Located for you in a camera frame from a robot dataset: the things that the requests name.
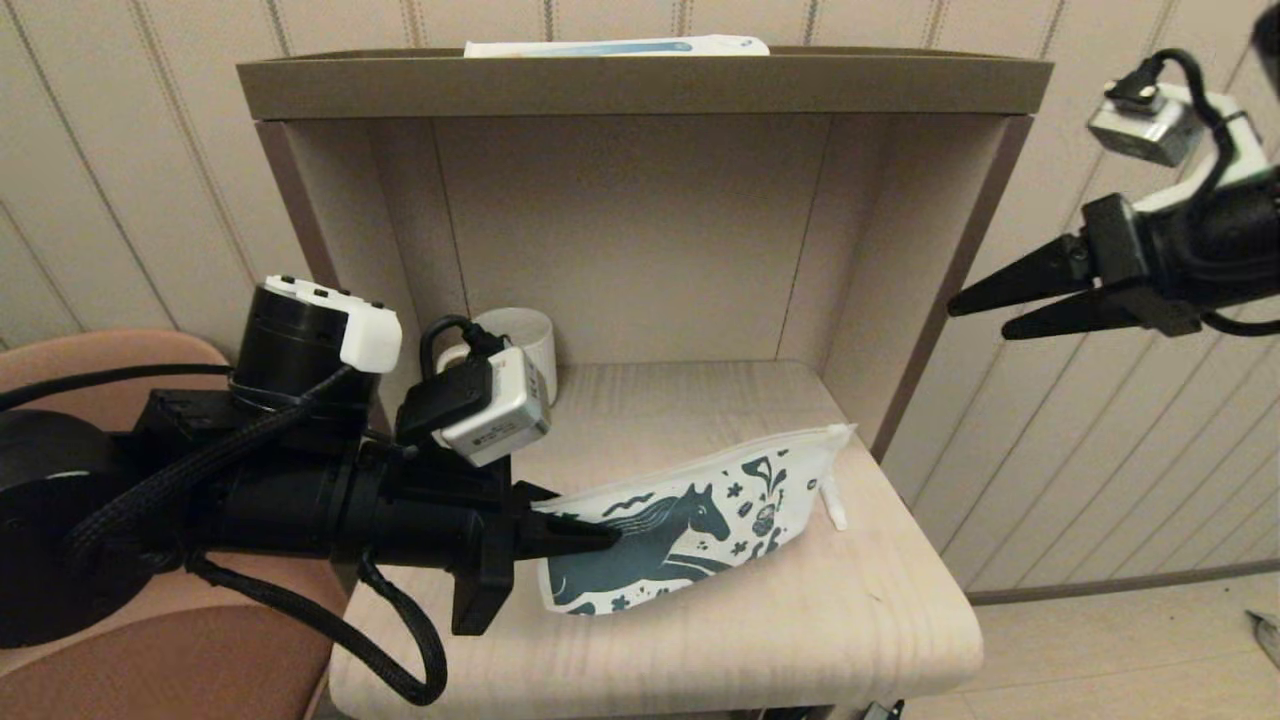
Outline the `brown upholstered chair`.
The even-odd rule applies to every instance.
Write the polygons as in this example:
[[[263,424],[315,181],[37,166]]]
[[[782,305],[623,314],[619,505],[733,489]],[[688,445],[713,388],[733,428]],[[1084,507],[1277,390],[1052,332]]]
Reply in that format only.
[[[18,348],[0,342],[0,392],[64,375],[152,364],[229,364],[178,331],[111,329]],[[151,388],[221,389],[220,377],[137,379],[29,407],[106,430],[133,427]],[[210,559],[339,612],[349,592],[324,560],[243,553]],[[147,584],[102,625],[0,650],[0,720],[303,720],[315,710],[332,642],[284,615],[184,571]]]

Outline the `white horse-print zipper pouch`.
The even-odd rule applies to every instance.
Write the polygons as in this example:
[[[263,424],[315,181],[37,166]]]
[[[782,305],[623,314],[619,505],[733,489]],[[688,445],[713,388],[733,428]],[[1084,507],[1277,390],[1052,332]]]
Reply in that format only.
[[[835,492],[835,465],[855,436],[829,424],[767,436],[538,510],[617,534],[603,551],[543,560],[544,607],[609,615],[763,559],[800,537]]]

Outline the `black items under table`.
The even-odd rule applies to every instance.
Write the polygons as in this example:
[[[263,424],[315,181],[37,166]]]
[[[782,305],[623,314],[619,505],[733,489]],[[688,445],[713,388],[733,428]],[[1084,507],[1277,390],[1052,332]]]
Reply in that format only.
[[[812,705],[774,707],[755,711],[750,720],[902,720],[905,701],[897,700],[883,705],[870,702],[865,706]]]

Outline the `white ribbed ceramic mug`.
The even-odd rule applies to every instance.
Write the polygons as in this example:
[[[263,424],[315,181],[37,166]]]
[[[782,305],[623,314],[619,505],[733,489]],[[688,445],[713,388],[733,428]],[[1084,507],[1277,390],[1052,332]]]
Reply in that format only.
[[[541,373],[547,404],[554,406],[559,382],[556,328],[552,319],[545,313],[530,307],[498,307],[471,316],[470,320],[484,331],[506,337],[513,346],[521,347]]]

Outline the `white blue toothpaste box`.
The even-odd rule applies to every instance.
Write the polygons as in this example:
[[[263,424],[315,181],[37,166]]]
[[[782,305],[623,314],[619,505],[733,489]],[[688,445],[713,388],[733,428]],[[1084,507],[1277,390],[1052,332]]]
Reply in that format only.
[[[737,35],[566,42],[467,42],[463,47],[463,58],[467,59],[769,55],[771,47],[763,40]]]

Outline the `grey object on floor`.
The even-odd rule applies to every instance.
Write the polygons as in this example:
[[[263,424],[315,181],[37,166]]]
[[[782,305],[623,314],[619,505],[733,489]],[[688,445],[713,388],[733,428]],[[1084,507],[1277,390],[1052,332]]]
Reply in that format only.
[[[1247,609],[1244,615],[1251,624],[1254,642],[1280,673],[1280,616],[1253,609]]]

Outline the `brown beige shelf unit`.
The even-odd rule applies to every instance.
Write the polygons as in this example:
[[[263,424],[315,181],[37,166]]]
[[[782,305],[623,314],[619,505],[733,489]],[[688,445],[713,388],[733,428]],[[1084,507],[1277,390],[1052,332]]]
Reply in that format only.
[[[589,372],[795,365],[883,460],[1053,73],[902,47],[244,61],[311,275],[407,334],[389,421],[445,313],[535,307],[564,404]]]

